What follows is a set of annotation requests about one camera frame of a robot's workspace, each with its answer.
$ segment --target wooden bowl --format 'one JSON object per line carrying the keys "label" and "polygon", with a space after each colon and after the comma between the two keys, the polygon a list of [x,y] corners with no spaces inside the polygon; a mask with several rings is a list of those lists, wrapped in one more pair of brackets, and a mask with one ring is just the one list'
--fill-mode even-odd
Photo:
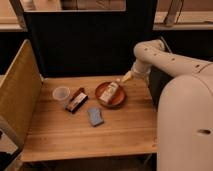
{"label": "wooden bowl", "polygon": [[108,87],[108,85],[111,82],[104,82],[102,84],[100,84],[96,89],[95,89],[95,96],[98,100],[98,102],[108,108],[115,108],[115,107],[119,107],[125,100],[126,98],[126,94],[124,89],[119,85],[118,90],[116,91],[114,97],[112,98],[112,100],[110,101],[110,103],[105,103],[102,100],[100,100],[100,96],[102,95],[102,93],[105,91],[105,89]]}

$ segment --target cable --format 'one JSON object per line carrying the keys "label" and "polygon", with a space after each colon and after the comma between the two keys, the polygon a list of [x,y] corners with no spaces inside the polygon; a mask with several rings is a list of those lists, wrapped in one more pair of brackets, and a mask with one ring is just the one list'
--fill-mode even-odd
{"label": "cable", "polygon": [[181,0],[181,7],[180,7],[180,11],[179,11],[179,14],[178,14],[176,22],[175,22],[176,24],[178,23],[178,20],[180,18],[181,12],[183,10],[183,5],[184,5],[184,0]]}

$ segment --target cup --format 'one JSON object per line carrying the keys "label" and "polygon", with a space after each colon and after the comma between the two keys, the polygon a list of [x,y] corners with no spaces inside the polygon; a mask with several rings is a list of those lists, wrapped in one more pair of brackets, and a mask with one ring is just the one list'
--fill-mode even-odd
{"label": "cup", "polygon": [[64,86],[57,87],[53,90],[52,96],[65,108],[70,100],[70,89]]}

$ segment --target wooden tabletop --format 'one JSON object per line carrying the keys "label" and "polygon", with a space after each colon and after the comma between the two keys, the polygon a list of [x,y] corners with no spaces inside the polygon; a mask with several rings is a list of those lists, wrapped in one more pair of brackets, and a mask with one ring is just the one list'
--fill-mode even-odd
{"label": "wooden tabletop", "polygon": [[[48,78],[44,80],[21,155],[23,162],[155,153],[156,120],[151,96],[142,80],[124,85],[127,98],[117,109],[101,106],[96,87],[121,76]],[[52,98],[58,86],[71,93],[85,88],[89,100],[71,114]],[[104,124],[92,127],[87,109],[98,107]]]}

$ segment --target white robot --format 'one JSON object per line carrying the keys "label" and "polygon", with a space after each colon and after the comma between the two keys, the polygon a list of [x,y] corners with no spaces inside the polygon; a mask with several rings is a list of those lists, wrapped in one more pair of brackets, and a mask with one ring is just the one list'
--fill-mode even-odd
{"label": "white robot", "polygon": [[158,106],[158,171],[213,171],[213,63],[165,52],[162,40],[138,43],[131,74],[151,65],[174,79]]}

